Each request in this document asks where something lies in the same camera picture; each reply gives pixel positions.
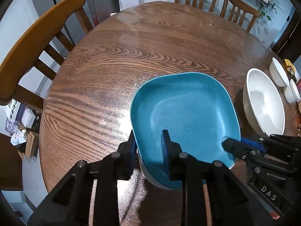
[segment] small white bowl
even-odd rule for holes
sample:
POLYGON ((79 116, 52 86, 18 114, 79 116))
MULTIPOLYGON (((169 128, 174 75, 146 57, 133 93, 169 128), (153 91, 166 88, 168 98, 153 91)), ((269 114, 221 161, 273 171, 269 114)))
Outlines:
POLYGON ((250 69, 243 87, 243 110, 258 135, 282 135, 285 127, 284 107, 271 79, 259 69, 250 69))
POLYGON ((284 97, 286 101, 291 104, 300 99, 300 94, 298 92, 297 86, 293 79, 290 80, 290 85, 284 87, 284 97))
POLYGON ((275 58, 273 58, 272 63, 270 65, 270 74, 273 79, 273 82, 278 87, 284 87, 284 86, 290 85, 290 82, 288 80, 288 77, 286 75, 284 68, 281 66, 281 64, 278 62, 278 60, 275 58))

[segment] green plant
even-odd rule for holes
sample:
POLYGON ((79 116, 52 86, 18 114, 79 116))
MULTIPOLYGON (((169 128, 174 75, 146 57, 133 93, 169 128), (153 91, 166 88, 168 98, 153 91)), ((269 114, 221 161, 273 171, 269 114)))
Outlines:
POLYGON ((258 11, 260 13, 259 18, 260 17, 261 18, 266 17, 269 21, 271 21, 270 16, 267 15, 267 12, 268 12, 267 9, 270 8, 271 11, 275 9, 275 14, 277 14, 277 10, 276 10, 276 7, 275 7, 275 0, 269 0, 269 2, 265 5, 261 1, 259 1, 259 4, 260 4, 259 9, 258 9, 258 11))

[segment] round dining table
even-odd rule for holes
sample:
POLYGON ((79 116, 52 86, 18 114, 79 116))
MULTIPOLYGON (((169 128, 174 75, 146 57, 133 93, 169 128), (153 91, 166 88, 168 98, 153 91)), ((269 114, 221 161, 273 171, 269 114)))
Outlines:
MULTIPOLYGON (((157 76, 202 72, 214 77, 231 97, 241 136, 256 140, 243 111, 243 86, 251 68, 269 75, 273 57, 282 62, 239 25, 188 5, 145 3, 106 19, 70 52, 45 98, 40 160, 47 191, 77 161, 101 160, 128 140, 133 96, 157 76)), ((297 105, 289 105, 278 90, 284 134, 296 136, 297 105)), ((245 162, 236 162, 232 171, 247 183, 245 162)), ((205 199, 208 207, 206 190, 205 199)), ((138 164, 129 181, 118 181, 118 205, 120 225, 175 226, 181 220, 182 191, 155 187, 138 164)))

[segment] metal screw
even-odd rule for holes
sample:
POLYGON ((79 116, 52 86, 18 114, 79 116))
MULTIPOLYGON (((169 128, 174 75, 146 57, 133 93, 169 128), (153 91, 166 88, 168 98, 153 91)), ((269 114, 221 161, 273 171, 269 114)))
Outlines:
POLYGON ((114 153, 111 154, 111 156, 113 158, 118 158, 120 156, 120 153, 119 152, 114 152, 114 153))
POLYGON ((188 157, 188 154, 185 153, 185 152, 181 152, 181 153, 179 154, 179 157, 182 158, 182 159, 185 159, 185 158, 188 157))
POLYGON ((223 163, 221 161, 214 161, 213 164, 216 166, 216 167, 221 167, 223 165, 223 163))
POLYGON ((254 172, 260 173, 261 169, 259 167, 255 167, 254 172))
POLYGON ((85 164, 86 164, 86 162, 83 161, 83 160, 77 162, 77 166, 78 166, 78 167, 83 167, 85 164))

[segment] refrigerator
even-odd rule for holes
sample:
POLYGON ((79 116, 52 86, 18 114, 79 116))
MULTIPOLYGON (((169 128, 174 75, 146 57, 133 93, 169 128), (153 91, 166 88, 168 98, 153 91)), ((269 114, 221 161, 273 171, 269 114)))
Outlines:
MULTIPOLYGON (((42 16, 48 9, 61 0, 32 0, 37 14, 42 16)), ((120 11, 119 0, 86 0, 83 6, 91 24, 93 26, 98 25, 106 18, 110 17, 111 13, 117 13, 120 11)), ((63 29, 61 30, 72 44, 76 45, 84 36, 85 33, 77 20, 75 14, 72 14, 66 21, 63 29)), ((68 51, 63 45, 54 38, 53 43, 59 50, 62 56, 67 56, 68 51)))

